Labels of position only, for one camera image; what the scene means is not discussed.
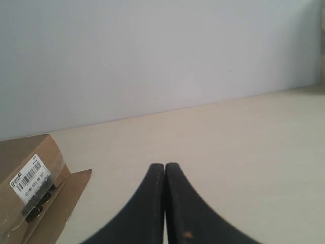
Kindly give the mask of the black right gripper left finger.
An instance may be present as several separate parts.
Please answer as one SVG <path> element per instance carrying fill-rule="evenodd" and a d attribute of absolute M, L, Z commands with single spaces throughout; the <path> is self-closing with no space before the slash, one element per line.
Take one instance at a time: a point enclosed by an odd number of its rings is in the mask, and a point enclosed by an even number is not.
<path fill-rule="evenodd" d="M 119 213 L 84 243 L 163 243 L 165 169 L 151 164 Z"/>

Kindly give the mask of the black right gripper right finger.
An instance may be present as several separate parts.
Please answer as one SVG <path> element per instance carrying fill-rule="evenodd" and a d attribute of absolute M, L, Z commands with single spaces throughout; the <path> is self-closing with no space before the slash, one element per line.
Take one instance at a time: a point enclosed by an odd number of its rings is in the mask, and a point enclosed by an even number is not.
<path fill-rule="evenodd" d="M 217 214 L 177 163 L 166 164 L 165 193 L 169 243 L 258 243 Z"/>

